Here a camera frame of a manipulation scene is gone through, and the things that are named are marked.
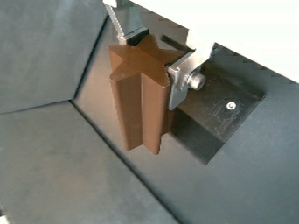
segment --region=gray floor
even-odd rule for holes
[[[0,200],[15,224],[176,223],[67,101],[0,115]]]

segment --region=metal plate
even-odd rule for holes
[[[207,164],[265,94],[235,76],[223,75],[213,62],[201,72],[207,83],[202,91],[190,90],[176,109],[172,133]]]

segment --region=brown star-shaped block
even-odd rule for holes
[[[143,144],[158,154],[172,120],[167,109],[171,81],[164,66],[183,52],[160,49],[152,35],[136,46],[112,45],[108,50],[110,80],[126,149]]]

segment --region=gray wall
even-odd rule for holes
[[[106,16],[99,0],[0,1],[0,113],[74,97]]]
[[[151,13],[143,18],[151,31],[183,41],[184,29],[174,28]],[[115,35],[108,24],[75,102],[172,213],[183,223],[194,224],[298,223],[298,84],[222,51],[215,65],[261,88],[266,99],[210,163],[205,165],[171,134],[163,136],[158,156],[143,146],[124,151],[108,83],[107,48],[116,43]]]

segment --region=screw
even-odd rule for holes
[[[238,106],[238,104],[237,104],[234,101],[231,101],[231,102],[227,104],[227,108],[229,108],[230,110],[235,109],[237,106]]]
[[[206,76],[199,72],[193,72],[187,79],[188,86],[195,90],[201,90],[205,82],[206,82]]]

